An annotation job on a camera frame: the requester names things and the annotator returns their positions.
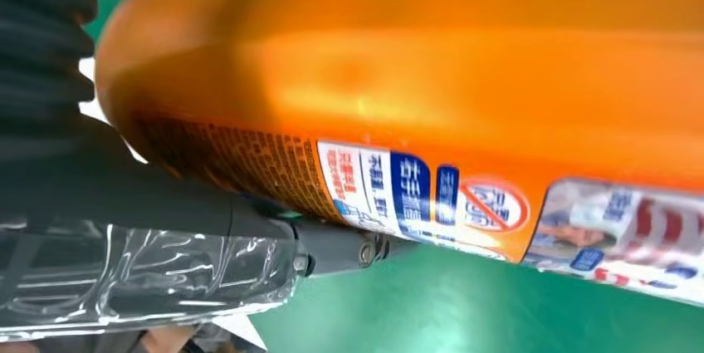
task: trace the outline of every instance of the orange bottle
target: orange bottle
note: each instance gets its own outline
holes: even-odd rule
[[[175,174],[704,302],[704,0],[126,0],[96,82]]]

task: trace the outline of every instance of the metal bolt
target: metal bolt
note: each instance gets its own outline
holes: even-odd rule
[[[299,256],[293,259],[293,268],[297,272],[303,272],[308,268],[308,257]]]
[[[361,267],[368,267],[374,261],[376,256],[376,249],[373,243],[364,243],[359,249],[359,265]]]

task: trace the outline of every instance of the green floor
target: green floor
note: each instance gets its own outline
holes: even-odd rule
[[[307,280],[252,320],[272,353],[704,351],[704,309],[433,247]]]

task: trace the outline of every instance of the black hose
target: black hose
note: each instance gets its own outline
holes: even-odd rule
[[[94,96],[78,70],[94,49],[81,25],[96,14],[97,0],[0,0],[0,160],[81,142],[78,102]]]

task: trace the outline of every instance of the plastic wrap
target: plastic wrap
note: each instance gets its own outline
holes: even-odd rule
[[[186,325],[283,304],[306,269],[294,239],[0,215],[0,341]]]

